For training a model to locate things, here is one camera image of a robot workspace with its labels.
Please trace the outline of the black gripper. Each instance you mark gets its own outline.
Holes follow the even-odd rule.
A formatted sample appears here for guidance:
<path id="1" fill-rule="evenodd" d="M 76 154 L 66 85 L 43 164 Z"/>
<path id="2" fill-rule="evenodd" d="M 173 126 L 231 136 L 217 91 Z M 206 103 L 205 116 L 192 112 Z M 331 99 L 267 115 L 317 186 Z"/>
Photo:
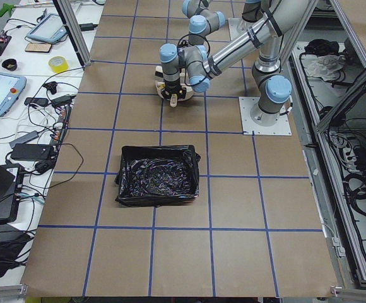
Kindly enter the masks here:
<path id="1" fill-rule="evenodd" d="M 165 83 L 162 88 L 162 96 L 171 97 L 172 95 L 177 95 L 178 97 L 184 97 L 185 88 L 180 83 L 178 83 L 177 85 L 169 85 Z"/>

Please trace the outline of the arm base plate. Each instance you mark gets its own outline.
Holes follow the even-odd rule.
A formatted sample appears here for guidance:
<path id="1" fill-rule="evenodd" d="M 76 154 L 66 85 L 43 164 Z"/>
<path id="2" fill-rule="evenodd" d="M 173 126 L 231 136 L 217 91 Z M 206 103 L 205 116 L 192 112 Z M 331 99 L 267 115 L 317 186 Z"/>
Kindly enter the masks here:
<path id="1" fill-rule="evenodd" d="M 249 23 L 242 18 L 229 18 L 228 29 L 230 34 L 230 40 L 234 40 L 242 35 L 251 25 L 252 23 Z"/>
<path id="2" fill-rule="evenodd" d="M 267 114 L 259 108 L 259 97 L 239 97 L 242 133 L 256 136 L 291 136 L 286 113 L 287 103 L 281 106 L 279 113 Z"/>

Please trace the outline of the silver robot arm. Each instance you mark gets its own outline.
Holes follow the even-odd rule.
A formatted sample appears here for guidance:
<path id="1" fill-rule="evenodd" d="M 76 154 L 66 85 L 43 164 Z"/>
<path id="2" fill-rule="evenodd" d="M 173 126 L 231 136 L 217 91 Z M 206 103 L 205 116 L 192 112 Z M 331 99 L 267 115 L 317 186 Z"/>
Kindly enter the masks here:
<path id="1" fill-rule="evenodd" d="M 225 24 L 225 16 L 221 11 L 211 11 L 211 1 L 185 0 L 182 4 L 182 13 L 189 18 L 190 46 L 203 45 L 206 36 L 216 32 Z"/>
<path id="2" fill-rule="evenodd" d="M 204 93 L 213 78 L 221 75 L 244 57 L 259 52 L 252 75 L 259 87 L 259 108 L 267 114 L 280 111 L 283 101 L 268 92 L 279 75 L 284 35 L 306 14 L 312 1 L 246 1 L 239 35 L 214 54 L 210 54 L 207 36 L 221 29 L 225 17 L 210 11 L 209 1 L 184 1 L 182 13 L 189 19 L 187 42 L 160 47 L 161 64 L 155 84 L 158 95 L 176 107 L 194 93 Z"/>

